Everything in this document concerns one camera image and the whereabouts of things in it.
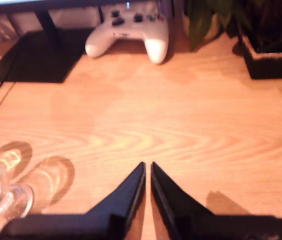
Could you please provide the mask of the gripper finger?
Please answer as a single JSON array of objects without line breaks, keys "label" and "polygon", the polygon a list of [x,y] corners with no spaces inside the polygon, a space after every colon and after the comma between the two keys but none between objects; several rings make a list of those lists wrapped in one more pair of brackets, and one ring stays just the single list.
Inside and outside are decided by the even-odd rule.
[{"label": "gripper finger", "polygon": [[123,240],[145,193],[146,164],[142,161],[106,198],[87,212],[88,240]]},{"label": "gripper finger", "polygon": [[195,222],[215,214],[182,190],[156,163],[151,164],[151,192],[172,240],[194,240]]}]

